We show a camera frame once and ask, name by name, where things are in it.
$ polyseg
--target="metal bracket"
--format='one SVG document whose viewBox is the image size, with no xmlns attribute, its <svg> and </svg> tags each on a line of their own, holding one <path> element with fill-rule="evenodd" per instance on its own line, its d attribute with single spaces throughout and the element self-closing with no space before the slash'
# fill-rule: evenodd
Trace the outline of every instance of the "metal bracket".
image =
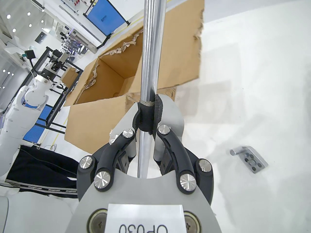
<svg viewBox="0 0 311 233">
<path fill-rule="evenodd" d="M 240 146 L 230 150 L 232 156 L 238 155 L 252 173 L 258 173 L 268 166 L 268 163 L 251 146 Z"/>
</svg>

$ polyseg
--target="bolt head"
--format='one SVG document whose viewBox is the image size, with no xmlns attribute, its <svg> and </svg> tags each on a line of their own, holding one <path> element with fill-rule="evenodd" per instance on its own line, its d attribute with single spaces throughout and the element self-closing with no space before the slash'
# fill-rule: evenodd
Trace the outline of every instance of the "bolt head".
<svg viewBox="0 0 311 233">
<path fill-rule="evenodd" d="M 193 191 L 197 187 L 197 182 L 191 174 L 185 173 L 180 176 L 180 185 L 186 191 Z"/>
<path fill-rule="evenodd" d="M 110 136 L 109 143 L 110 145 L 119 137 L 118 134 Z"/>
<path fill-rule="evenodd" d="M 199 167 L 202 172 L 210 172 L 212 170 L 212 165 L 206 159 L 201 159 L 199 161 Z"/>
<path fill-rule="evenodd" d="M 134 131 L 129 128 L 129 129 L 124 130 L 122 135 L 123 135 L 123 137 L 129 139 L 134 135 Z"/>
<path fill-rule="evenodd" d="M 80 160 L 79 165 L 80 165 L 80 167 L 81 167 L 82 169 L 87 169 L 87 168 L 89 168 L 89 167 L 91 166 L 92 162 L 93 162 L 92 157 L 90 157 L 90 156 L 85 156 L 84 158 L 82 158 L 82 159 Z"/>
<path fill-rule="evenodd" d="M 94 186 L 99 190 L 104 189 L 110 183 L 110 179 L 111 177 L 109 172 L 99 172 L 94 178 Z"/>
<path fill-rule="evenodd" d="M 167 125 L 160 125 L 158 131 L 163 135 L 167 135 L 170 132 L 170 128 Z"/>
</svg>

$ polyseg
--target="torn cardboard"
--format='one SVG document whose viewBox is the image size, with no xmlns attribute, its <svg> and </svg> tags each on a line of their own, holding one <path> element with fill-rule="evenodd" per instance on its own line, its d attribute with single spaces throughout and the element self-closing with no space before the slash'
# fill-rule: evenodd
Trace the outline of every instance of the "torn cardboard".
<svg viewBox="0 0 311 233">
<path fill-rule="evenodd" d="M 165 15 L 158 92 L 174 98 L 174 87 L 199 77 L 204 0 L 188 0 Z M 83 71 L 65 105 L 70 106 L 65 140 L 93 153 L 131 104 L 139 101 L 141 22 L 117 39 Z"/>
</svg>

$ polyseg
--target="white floor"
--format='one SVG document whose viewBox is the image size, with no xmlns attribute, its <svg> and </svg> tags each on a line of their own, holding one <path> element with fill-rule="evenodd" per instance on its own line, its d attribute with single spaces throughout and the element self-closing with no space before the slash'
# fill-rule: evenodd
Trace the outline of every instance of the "white floor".
<svg viewBox="0 0 311 233">
<path fill-rule="evenodd" d="M 311 228 L 310 19 L 311 0 L 206 0 L 200 79 L 179 86 L 176 103 L 184 146 L 213 165 L 212 209 L 223 232 Z M 66 125 L 68 112 L 56 122 Z M 54 143 L 77 161 L 86 154 L 54 132 L 42 146 Z M 230 156 L 241 144 L 268 168 L 252 174 Z M 149 177 L 160 175 L 152 160 L 150 167 Z"/>
</svg>

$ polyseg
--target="chrome cylinder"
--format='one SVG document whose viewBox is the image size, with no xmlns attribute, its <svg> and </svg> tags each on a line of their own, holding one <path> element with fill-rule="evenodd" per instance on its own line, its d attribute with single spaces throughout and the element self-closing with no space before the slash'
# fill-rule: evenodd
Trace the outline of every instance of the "chrome cylinder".
<svg viewBox="0 0 311 233">
<path fill-rule="evenodd" d="M 145 0 L 140 102 L 153 106 L 158 87 L 167 0 Z M 140 132 L 138 178 L 147 178 L 152 135 Z"/>
</svg>

